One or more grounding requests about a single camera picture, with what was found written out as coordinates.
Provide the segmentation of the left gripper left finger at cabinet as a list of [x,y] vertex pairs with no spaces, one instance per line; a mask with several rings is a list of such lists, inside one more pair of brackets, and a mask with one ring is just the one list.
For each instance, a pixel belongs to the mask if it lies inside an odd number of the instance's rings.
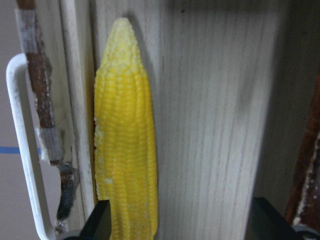
[[80,240],[109,240],[111,208],[109,200],[99,200],[80,232]]

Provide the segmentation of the black left gripper right finger at cabinet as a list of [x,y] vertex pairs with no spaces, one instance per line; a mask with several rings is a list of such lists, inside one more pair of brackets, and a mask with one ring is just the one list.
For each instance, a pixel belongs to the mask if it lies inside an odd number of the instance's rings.
[[251,226],[258,240],[296,240],[296,232],[263,197],[254,197]]

